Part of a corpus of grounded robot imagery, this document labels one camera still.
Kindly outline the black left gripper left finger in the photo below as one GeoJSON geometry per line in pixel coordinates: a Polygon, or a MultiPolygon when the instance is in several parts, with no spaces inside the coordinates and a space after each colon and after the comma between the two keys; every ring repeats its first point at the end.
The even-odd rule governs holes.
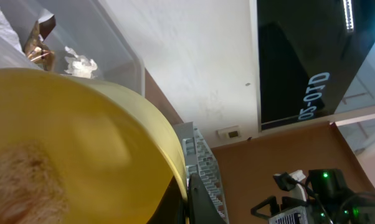
{"type": "Polygon", "coordinates": [[[173,177],[147,224],[185,224],[184,201],[173,177]]]}

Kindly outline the clear plastic bin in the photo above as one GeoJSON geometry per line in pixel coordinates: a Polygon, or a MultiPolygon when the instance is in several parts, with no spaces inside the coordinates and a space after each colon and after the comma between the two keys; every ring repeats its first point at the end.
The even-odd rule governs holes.
{"type": "Polygon", "coordinates": [[[140,95],[145,93],[143,62],[98,1],[0,0],[0,10],[25,44],[34,23],[44,10],[54,14],[56,26],[45,39],[55,53],[57,73],[67,69],[66,47],[92,59],[97,79],[117,83],[140,95]]]}

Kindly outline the yellow bowl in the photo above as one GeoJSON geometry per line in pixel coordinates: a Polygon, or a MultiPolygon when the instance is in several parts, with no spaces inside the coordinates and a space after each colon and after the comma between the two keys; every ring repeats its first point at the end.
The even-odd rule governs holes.
{"type": "Polygon", "coordinates": [[[175,177],[187,183],[164,115],[123,86],[28,68],[0,69],[0,149],[39,144],[62,179],[62,223],[147,223],[175,177]]]}

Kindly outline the grey dishwasher rack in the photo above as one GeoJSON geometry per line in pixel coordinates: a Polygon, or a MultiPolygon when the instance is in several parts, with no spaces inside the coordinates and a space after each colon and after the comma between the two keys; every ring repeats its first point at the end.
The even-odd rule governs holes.
{"type": "Polygon", "coordinates": [[[173,128],[182,145],[187,180],[191,174],[199,174],[219,216],[229,224],[217,159],[193,122],[176,124],[173,128]]]}

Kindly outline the gold snack wrapper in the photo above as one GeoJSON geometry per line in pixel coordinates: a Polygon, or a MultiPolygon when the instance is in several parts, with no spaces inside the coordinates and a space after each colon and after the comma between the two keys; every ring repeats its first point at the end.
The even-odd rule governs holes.
{"type": "Polygon", "coordinates": [[[52,71],[55,65],[55,52],[44,43],[55,26],[53,14],[42,16],[35,22],[23,49],[25,56],[45,71],[52,71]]]}

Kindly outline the white wall socket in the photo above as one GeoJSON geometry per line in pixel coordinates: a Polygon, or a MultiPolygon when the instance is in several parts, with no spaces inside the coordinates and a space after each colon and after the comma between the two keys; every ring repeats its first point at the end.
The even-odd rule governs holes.
{"type": "Polygon", "coordinates": [[[232,126],[224,129],[219,129],[217,130],[217,134],[221,139],[234,139],[241,137],[239,126],[232,126]]]}

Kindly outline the white napkin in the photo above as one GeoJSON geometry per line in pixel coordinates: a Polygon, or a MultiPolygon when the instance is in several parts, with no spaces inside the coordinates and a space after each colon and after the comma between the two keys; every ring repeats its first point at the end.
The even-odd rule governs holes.
{"type": "Polygon", "coordinates": [[[19,36],[16,31],[11,27],[9,21],[6,19],[0,8],[0,37],[8,44],[13,46],[16,50],[22,53],[19,36]]]}

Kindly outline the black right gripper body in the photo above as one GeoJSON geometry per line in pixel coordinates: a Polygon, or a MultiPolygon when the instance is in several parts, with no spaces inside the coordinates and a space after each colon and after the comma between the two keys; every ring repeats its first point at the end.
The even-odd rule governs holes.
{"type": "Polygon", "coordinates": [[[270,196],[250,209],[269,224],[375,224],[375,194],[352,191],[339,169],[309,170],[302,180],[306,202],[270,196]]]}

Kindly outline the dark glass door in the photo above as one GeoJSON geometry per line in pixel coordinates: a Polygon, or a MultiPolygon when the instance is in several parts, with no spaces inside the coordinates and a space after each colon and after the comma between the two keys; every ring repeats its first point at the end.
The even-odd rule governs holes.
{"type": "Polygon", "coordinates": [[[375,0],[258,0],[263,130],[375,105],[375,0]]]}

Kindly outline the food scraps in bowl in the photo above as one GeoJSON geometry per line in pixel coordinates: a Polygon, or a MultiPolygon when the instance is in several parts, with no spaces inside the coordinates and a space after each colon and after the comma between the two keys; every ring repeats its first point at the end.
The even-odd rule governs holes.
{"type": "Polygon", "coordinates": [[[0,223],[62,223],[68,210],[62,179],[41,145],[0,149],[0,223]]]}

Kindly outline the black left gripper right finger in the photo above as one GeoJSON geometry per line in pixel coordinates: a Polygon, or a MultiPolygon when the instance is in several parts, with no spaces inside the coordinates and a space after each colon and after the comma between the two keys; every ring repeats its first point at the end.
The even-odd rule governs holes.
{"type": "Polygon", "coordinates": [[[198,174],[189,176],[187,202],[190,224],[226,224],[198,174]]]}

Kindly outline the small white paper scrap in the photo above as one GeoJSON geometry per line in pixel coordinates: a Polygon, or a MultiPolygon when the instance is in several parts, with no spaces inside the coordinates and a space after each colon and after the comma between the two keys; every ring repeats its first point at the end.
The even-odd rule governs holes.
{"type": "Polygon", "coordinates": [[[78,55],[73,48],[65,46],[65,51],[72,55],[65,57],[68,63],[65,73],[80,78],[94,78],[93,72],[98,69],[96,62],[93,59],[88,59],[84,55],[78,55]]]}

